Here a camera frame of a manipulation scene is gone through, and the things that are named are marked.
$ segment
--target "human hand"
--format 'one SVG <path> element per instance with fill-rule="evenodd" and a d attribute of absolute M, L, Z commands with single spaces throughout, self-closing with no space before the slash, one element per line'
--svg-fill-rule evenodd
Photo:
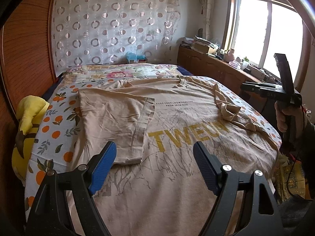
<path fill-rule="evenodd" d="M 278 102 L 275 102 L 276 116 L 277 116 L 277 127 L 281 132 L 286 132 L 288 129 L 288 125 L 285 123 L 285 116 L 292 115 L 296 119 L 296 138 L 299 138 L 306 127 L 307 118 L 302 108 L 295 108 L 293 106 L 288 106 L 282 111 L 279 108 Z"/>

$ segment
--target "blue gripper pad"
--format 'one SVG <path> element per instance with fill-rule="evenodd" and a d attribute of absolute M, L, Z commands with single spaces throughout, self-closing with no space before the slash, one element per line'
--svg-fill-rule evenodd
<path fill-rule="evenodd" d="M 202 142 L 194 144 L 193 155 L 208 190 L 218 196 L 221 192 L 221 185 L 218 181 L 221 175 L 221 162 L 216 156 L 209 154 Z"/>
<path fill-rule="evenodd" d="M 100 152 L 100 154 L 97 154 L 97 156 L 100 155 L 102 157 L 95 165 L 95 168 L 91 175 L 91 184 L 89 186 L 89 191 L 92 195 L 94 195 L 98 190 L 102 188 L 107 174 L 114 163 L 116 154 L 117 148 L 114 142 L 108 142 L 107 145 Z"/>

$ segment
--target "sheer curtain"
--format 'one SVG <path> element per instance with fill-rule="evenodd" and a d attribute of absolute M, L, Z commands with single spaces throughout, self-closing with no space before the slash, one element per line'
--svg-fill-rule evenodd
<path fill-rule="evenodd" d="M 212 16 L 214 2 L 215 0 L 203 0 L 203 14 L 204 14 L 203 38 L 207 40 L 210 40 L 211 38 L 210 19 Z"/>

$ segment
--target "window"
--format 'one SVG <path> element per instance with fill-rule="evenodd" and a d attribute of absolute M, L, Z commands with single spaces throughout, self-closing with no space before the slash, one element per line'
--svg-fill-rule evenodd
<path fill-rule="evenodd" d="M 286 55 L 293 80 L 300 63 L 302 18 L 286 0 L 233 0 L 225 48 L 280 78 L 275 53 Z"/>

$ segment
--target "yellow pillow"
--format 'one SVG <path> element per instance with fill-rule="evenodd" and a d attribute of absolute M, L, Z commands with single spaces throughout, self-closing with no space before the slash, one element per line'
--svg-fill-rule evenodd
<path fill-rule="evenodd" d="M 23 185 L 25 185 L 27 165 L 35 136 L 48 106 L 48 102 L 36 96 L 27 96 L 18 105 L 16 117 L 20 122 L 12 154 L 12 167 Z"/>

